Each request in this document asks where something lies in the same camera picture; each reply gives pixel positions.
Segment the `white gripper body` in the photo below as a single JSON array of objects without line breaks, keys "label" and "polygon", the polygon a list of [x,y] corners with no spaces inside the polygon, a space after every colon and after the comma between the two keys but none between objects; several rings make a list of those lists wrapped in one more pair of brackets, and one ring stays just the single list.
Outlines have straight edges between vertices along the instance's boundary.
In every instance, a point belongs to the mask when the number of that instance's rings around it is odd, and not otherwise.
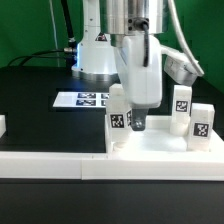
[{"label": "white gripper body", "polygon": [[125,36],[114,49],[118,76],[132,108],[157,108],[162,101],[162,55],[159,41],[149,36],[149,64],[143,66],[144,36]]}]

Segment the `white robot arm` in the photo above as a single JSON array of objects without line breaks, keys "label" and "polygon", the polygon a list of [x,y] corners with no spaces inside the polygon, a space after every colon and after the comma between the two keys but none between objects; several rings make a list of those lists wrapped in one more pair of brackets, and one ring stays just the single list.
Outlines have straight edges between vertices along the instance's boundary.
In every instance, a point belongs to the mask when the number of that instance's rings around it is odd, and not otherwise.
[{"label": "white robot arm", "polygon": [[131,127],[146,127],[148,110],[162,101],[162,53],[156,35],[166,30],[168,0],[82,0],[83,38],[72,75],[118,79],[132,110]]}]

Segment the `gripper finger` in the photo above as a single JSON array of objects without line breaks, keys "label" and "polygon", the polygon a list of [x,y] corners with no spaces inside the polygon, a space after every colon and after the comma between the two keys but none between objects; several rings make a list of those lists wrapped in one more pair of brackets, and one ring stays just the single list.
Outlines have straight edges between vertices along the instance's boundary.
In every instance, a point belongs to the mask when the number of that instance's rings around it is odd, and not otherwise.
[{"label": "gripper finger", "polygon": [[133,109],[131,117],[131,127],[133,131],[144,131],[146,127],[146,109]]}]

